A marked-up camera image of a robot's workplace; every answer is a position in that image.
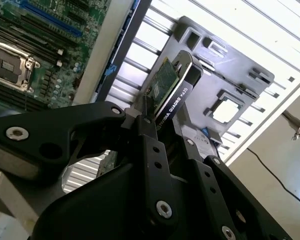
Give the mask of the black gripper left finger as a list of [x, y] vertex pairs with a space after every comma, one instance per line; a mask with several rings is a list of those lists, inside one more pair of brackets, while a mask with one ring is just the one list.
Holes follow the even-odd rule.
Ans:
[[[24, 225], [36, 225], [55, 201], [138, 155], [166, 155], [158, 140], [151, 98], [131, 116], [111, 102], [96, 102], [0, 117], [0, 200]], [[106, 150], [117, 152], [114, 169], [65, 193], [67, 168]]]

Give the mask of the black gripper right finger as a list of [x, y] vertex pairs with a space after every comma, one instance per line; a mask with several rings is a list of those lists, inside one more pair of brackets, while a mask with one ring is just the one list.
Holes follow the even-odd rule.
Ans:
[[182, 145], [184, 170], [198, 194], [208, 239], [291, 239], [217, 156], [201, 158], [196, 144], [187, 137]]

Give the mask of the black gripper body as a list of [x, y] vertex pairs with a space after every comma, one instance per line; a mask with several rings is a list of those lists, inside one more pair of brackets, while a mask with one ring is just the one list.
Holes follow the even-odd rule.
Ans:
[[171, 176], [167, 157], [140, 154], [52, 203], [34, 240], [192, 240], [198, 229], [198, 182], [206, 166], [185, 159]]

